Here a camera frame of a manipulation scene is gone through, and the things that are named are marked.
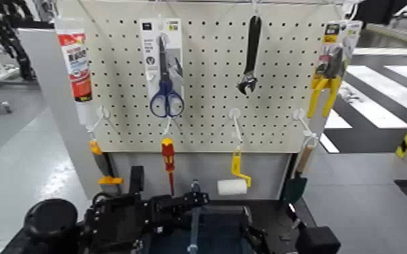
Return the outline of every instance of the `pegboard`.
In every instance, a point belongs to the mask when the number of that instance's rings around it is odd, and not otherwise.
[[[85,20],[96,104],[111,112],[96,129],[103,151],[158,152],[167,121],[149,110],[139,18],[181,18],[185,110],[169,135],[177,152],[232,152],[237,139],[229,110],[241,110],[243,150],[295,153],[303,127],[291,119],[307,110],[310,81],[325,24],[337,20],[334,5],[259,4],[262,32],[255,91],[242,95],[237,82],[246,61],[246,3],[66,1],[64,15]]]

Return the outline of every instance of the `wooden handle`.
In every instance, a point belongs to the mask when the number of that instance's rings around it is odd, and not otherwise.
[[[309,160],[309,156],[311,155],[311,152],[313,149],[314,149],[314,147],[310,146],[310,145],[306,145],[304,147],[302,157],[300,158],[300,162],[298,162],[298,165],[297,165],[296,172],[302,173],[304,171],[304,168],[306,167],[306,164]]]

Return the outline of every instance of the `white roller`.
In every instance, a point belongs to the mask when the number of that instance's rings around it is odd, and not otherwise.
[[[244,179],[218,181],[218,193],[221,196],[239,195],[247,193],[247,183]]]

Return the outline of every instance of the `hanging product card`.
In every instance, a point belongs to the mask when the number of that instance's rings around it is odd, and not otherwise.
[[[163,64],[168,70],[172,88],[181,98],[185,98],[181,20],[179,18],[145,18],[140,19],[139,24],[149,98],[153,99],[160,91],[160,41],[165,50],[165,57],[162,58],[165,61]]]
[[[327,24],[323,36],[322,52],[318,58],[318,67],[313,77],[315,82],[322,78],[323,72],[329,67],[332,56],[341,48],[343,49],[345,70],[352,59],[355,46],[360,38],[362,24],[361,21],[349,20],[340,20]]]

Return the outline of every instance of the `glue tube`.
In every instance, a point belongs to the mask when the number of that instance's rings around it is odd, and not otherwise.
[[[57,18],[55,31],[62,47],[80,124],[87,128],[97,120],[92,102],[90,66],[81,19]]]

